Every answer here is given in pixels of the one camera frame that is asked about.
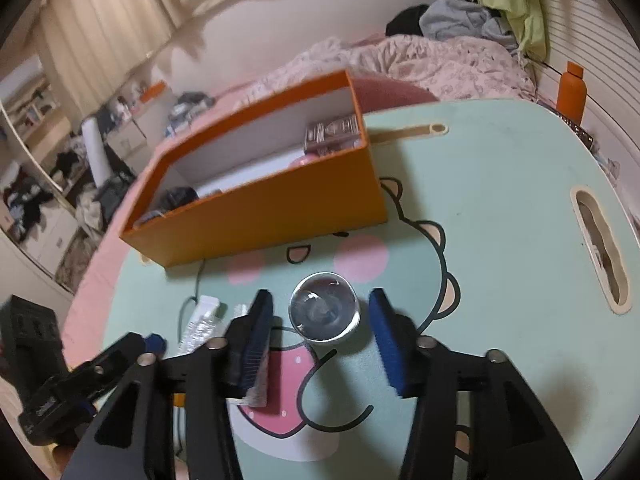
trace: white cylinder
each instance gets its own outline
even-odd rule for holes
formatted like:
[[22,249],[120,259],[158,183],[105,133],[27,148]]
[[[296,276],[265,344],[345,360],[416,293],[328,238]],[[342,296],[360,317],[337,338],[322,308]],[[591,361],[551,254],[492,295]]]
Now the white cylinder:
[[88,117],[82,123],[82,138],[86,146],[86,157],[89,160],[91,174],[94,177],[96,187],[100,188],[110,179],[113,171],[107,160],[107,153],[104,151],[102,136],[95,117]]

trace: bedding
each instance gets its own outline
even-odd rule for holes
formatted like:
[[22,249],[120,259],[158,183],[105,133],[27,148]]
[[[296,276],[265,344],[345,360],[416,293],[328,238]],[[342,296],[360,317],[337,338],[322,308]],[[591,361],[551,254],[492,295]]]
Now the bedding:
[[231,113],[271,93],[322,73],[349,68],[363,112],[443,100],[508,97],[531,99],[534,85],[497,43],[455,38],[443,43],[412,36],[372,38],[349,44],[328,38],[264,78],[217,96],[187,133],[167,139],[122,202],[78,288],[63,330],[70,366],[102,349],[120,269],[130,247],[120,231],[150,168],[167,150]]

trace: person's hand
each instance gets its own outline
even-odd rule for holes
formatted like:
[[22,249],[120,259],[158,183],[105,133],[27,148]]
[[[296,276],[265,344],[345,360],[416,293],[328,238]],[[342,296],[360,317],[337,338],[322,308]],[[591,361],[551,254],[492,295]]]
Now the person's hand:
[[58,471],[61,473],[64,472],[66,465],[71,460],[71,455],[73,455],[75,447],[71,446],[57,446],[53,450],[53,461],[56,463]]

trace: mint green table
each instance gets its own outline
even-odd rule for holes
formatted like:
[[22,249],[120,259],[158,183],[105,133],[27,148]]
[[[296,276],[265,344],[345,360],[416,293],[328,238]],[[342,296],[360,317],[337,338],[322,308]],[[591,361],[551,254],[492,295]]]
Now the mint green table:
[[[358,331],[334,348],[305,345],[290,331],[293,288],[313,272],[330,270],[350,280],[363,302],[382,286],[396,308],[453,350],[507,352],[584,479],[593,480],[640,414],[640,309],[634,304],[640,250],[596,162],[558,118],[527,102],[420,105],[369,114],[366,123],[449,127],[444,136],[373,147],[387,224],[204,267],[200,293],[220,298],[227,319],[259,288],[274,297],[269,405],[230,408],[244,477],[398,475],[414,401],[398,399],[386,383],[366,304]],[[631,307],[622,316],[607,303],[579,228],[571,200],[576,186],[596,197],[620,248]],[[158,332],[175,351],[178,311],[194,292],[198,266],[165,272],[144,266],[131,251],[104,343],[126,331]],[[462,426],[468,424],[464,400]],[[464,433],[457,440],[459,478]]]

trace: cartoon mouth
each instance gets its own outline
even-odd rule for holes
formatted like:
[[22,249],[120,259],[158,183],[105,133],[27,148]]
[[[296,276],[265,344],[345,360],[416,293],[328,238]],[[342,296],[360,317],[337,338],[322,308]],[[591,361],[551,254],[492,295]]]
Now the cartoon mouth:
[[[288,327],[273,330],[293,332]],[[337,354],[335,349],[319,359],[305,342],[284,348],[270,348],[267,405],[263,408],[238,406],[244,418],[258,430],[275,438],[289,438],[305,426],[325,433],[338,433],[355,428],[373,411],[369,405],[351,422],[340,426],[324,426],[310,420],[302,409],[302,394],[313,375]]]

